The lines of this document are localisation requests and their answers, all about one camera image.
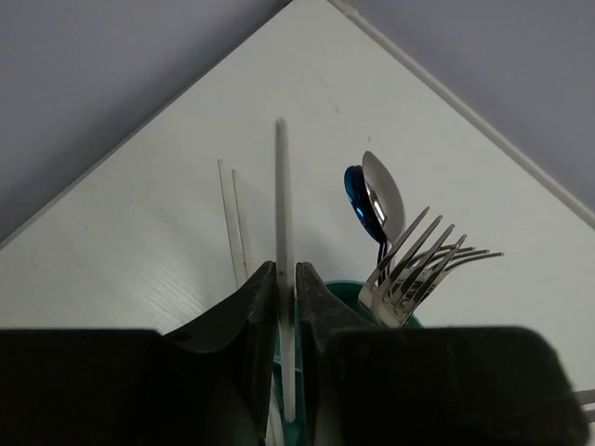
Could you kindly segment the silver spoon pink handle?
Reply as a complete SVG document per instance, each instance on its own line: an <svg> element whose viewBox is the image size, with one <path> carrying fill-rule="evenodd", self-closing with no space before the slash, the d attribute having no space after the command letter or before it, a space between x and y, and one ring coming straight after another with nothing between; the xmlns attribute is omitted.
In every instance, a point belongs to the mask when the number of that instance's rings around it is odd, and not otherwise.
<svg viewBox="0 0 595 446"><path fill-rule="evenodd" d="M384 235L384 246L390 249L406 227L402 195L388 168L371 151L364 153L362 167L366 191Z"/></svg>

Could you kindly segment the clear chopstick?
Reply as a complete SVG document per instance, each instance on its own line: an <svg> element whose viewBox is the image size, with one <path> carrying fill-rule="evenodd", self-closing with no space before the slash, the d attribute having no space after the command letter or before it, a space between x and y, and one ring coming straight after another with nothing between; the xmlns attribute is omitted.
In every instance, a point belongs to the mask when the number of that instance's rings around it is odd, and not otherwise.
<svg viewBox="0 0 595 446"><path fill-rule="evenodd" d="M236 206L233 193L231 171L228 171L222 159L218 159L218 174L221 188L221 198L224 209L224 218L227 229L228 243L230 248L232 271L236 288L239 289L245 283L241 286L238 286L238 282L240 281L240 272L243 268L242 257L240 254Z"/></svg>
<svg viewBox="0 0 595 446"><path fill-rule="evenodd" d="M287 123L275 121L275 239L284 419L297 416L295 265Z"/></svg>
<svg viewBox="0 0 595 446"><path fill-rule="evenodd" d="M231 171L232 177L232 186L233 186L233 193L235 199L235 206L236 206L236 214L237 214L237 223L238 223L238 235L239 235L239 242L240 242L240 254L242 257L242 270L240 272L240 281L238 282L238 286L243 285L251 274L254 272L252 268L252 251L251 251L251 243L249 237L249 231L245 216L245 207L242 201L242 194L240 193L240 178L238 176L238 171L236 169L232 169Z"/></svg>

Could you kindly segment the pink handled fork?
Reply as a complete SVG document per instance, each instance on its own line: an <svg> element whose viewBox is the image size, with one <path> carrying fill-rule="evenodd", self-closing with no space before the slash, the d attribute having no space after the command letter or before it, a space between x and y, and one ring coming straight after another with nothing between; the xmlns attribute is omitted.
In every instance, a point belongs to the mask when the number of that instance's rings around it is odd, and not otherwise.
<svg viewBox="0 0 595 446"><path fill-rule="evenodd" d="M405 227L403 234L392 244L391 248L380 257L377 266L364 283L364 286L358 295L359 302L368 310L368 312L374 314L376 317L379 316L382 307L382 297L390 286L388 277L390 275L392 278L398 276L404 269L404 265L415 255L427 252L426 256L422 258L421 268L423 269L430 261L432 255L439 248L449 244L454 244L456 248L467 247L465 245L468 238L466 234L460 236L453 243L448 242L449 237L456 227L454 224L451 224L447 226L444 232L436 238L428 249L423 248L423 245L427 243L430 236L439 228L443 220L442 215L435 217L416 240L407 244L429 211L429 208L423 209L414 221Z"/></svg>

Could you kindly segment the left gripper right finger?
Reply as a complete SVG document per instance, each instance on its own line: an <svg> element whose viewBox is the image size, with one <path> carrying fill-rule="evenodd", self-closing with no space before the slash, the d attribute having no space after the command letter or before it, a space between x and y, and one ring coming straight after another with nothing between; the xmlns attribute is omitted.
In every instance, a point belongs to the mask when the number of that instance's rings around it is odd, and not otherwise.
<svg viewBox="0 0 595 446"><path fill-rule="evenodd" d="M584 445L555 350L522 327L375 326L296 267L311 445Z"/></svg>

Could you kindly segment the green handled fork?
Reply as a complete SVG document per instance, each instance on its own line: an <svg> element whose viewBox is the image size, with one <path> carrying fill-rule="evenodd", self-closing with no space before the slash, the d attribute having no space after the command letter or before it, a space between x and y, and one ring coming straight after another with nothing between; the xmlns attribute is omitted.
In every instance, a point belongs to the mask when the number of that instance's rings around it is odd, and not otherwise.
<svg viewBox="0 0 595 446"><path fill-rule="evenodd" d="M390 275L390 286L382 297L381 323L391 328L414 325L414 313L438 285L455 269L474 261L503 256L501 252L454 244L439 248L422 269L427 252L415 255L398 276Z"/></svg>

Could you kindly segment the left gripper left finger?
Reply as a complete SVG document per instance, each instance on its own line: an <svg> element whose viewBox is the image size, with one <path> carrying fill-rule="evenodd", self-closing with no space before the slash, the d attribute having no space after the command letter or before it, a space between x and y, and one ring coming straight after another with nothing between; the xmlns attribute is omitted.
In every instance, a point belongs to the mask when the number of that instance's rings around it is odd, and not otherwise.
<svg viewBox="0 0 595 446"><path fill-rule="evenodd" d="M267 432L277 286L263 263L168 333L5 329L5 445L260 445Z"/></svg>

